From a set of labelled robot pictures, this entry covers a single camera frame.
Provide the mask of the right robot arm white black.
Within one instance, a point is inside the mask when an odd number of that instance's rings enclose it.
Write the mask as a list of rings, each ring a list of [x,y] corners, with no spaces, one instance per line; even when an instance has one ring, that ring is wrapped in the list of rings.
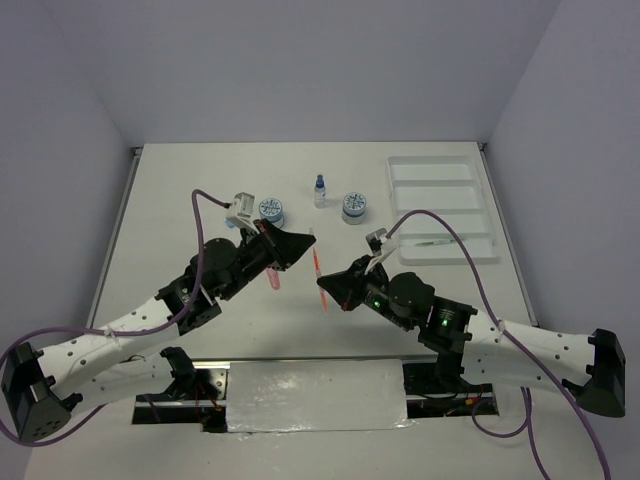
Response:
[[[446,391],[510,385],[568,394],[582,410],[626,414],[626,360],[615,333],[588,335],[494,321],[471,305],[437,295],[417,274],[389,276],[364,256],[317,284],[343,311],[366,306],[436,355],[432,378]]]

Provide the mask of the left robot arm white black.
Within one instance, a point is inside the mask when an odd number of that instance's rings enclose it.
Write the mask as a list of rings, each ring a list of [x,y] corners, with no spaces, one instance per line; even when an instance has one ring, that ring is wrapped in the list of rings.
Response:
[[[221,314],[228,301],[267,269],[285,271],[315,243],[267,220],[243,229],[239,244],[215,238],[199,244],[185,272],[143,305],[97,329],[35,348],[27,334],[1,357],[1,391],[14,428],[12,441],[48,446],[73,433],[69,421],[137,394],[189,396],[200,384],[186,352],[173,341]]]

